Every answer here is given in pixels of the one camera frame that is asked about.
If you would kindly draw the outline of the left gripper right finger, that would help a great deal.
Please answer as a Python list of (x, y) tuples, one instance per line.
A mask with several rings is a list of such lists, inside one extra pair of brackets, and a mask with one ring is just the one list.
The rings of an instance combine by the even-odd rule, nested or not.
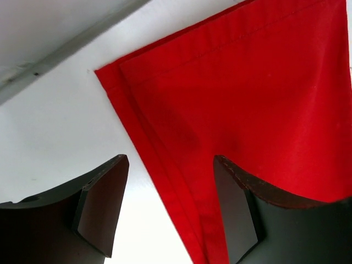
[(220, 155), (213, 167), (231, 263), (351, 262), (351, 198), (295, 195)]

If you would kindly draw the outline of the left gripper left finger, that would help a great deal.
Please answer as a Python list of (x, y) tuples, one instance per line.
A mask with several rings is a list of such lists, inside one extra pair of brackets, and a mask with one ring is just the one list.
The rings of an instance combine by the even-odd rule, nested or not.
[(110, 258), (128, 171), (127, 156), (117, 155), (55, 188), (2, 203), (1, 258)]

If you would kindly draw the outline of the red trousers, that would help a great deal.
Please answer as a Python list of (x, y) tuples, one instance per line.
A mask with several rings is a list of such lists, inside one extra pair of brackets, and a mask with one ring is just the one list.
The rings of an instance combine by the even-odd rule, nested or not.
[(213, 158), (351, 195), (346, 1), (245, 1), (96, 71), (193, 263), (228, 263)]

